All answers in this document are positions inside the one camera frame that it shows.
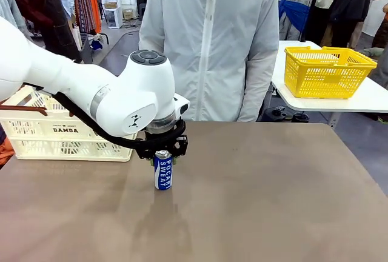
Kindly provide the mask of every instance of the plastic basket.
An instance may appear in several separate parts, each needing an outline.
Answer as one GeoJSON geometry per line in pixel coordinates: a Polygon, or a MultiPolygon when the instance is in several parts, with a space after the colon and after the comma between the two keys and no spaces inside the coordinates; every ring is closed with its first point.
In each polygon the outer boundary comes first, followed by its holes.
{"type": "Polygon", "coordinates": [[[55,99],[30,86],[0,105],[0,124],[22,160],[126,162],[132,154],[131,149],[101,138],[55,99]]]}
{"type": "Polygon", "coordinates": [[[284,82],[295,97],[348,99],[376,65],[351,49],[289,47],[284,82]]]}

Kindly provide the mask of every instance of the person in white jacket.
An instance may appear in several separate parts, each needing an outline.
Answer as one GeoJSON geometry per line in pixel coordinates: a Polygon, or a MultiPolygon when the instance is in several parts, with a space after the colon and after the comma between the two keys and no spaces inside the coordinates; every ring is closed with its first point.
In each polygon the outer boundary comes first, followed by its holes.
{"type": "Polygon", "coordinates": [[[256,121],[279,45],[278,0],[147,0],[140,49],[164,53],[193,121],[256,121]]]}

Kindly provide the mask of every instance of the cardboard box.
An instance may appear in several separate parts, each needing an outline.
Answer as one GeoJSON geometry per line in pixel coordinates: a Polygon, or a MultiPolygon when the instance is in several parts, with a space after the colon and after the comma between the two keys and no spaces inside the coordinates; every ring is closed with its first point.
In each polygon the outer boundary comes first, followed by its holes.
{"type": "Polygon", "coordinates": [[[133,18],[135,18],[135,15],[133,14],[133,9],[132,8],[124,9],[122,11],[122,14],[124,16],[124,19],[133,19],[133,18]]]}
{"type": "Polygon", "coordinates": [[[106,9],[116,9],[117,2],[105,2],[104,6],[106,9]]]}

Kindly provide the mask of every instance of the white basket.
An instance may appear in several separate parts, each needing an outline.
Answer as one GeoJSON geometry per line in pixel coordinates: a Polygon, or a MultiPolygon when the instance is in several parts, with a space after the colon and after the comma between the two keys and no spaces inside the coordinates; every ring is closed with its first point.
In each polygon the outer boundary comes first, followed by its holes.
{"type": "Polygon", "coordinates": [[[126,162],[132,154],[131,149],[101,138],[55,99],[30,86],[0,106],[0,123],[22,160],[126,162]]]}

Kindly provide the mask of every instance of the black pole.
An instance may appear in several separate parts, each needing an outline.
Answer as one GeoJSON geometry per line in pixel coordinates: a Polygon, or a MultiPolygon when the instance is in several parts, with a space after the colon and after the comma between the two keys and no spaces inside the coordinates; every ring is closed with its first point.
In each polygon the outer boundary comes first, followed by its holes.
{"type": "Polygon", "coordinates": [[[306,21],[306,23],[304,24],[303,32],[302,32],[302,35],[301,35],[301,37],[300,37],[300,38],[301,38],[301,39],[300,39],[301,42],[305,42],[305,41],[306,41],[306,27],[307,27],[308,23],[309,23],[310,20],[311,20],[311,13],[312,13],[312,10],[313,10],[313,8],[314,8],[314,6],[315,6],[315,4],[316,4],[316,1],[317,1],[317,0],[312,0],[312,1],[311,1],[309,14],[307,15],[307,21],[306,21]]]}

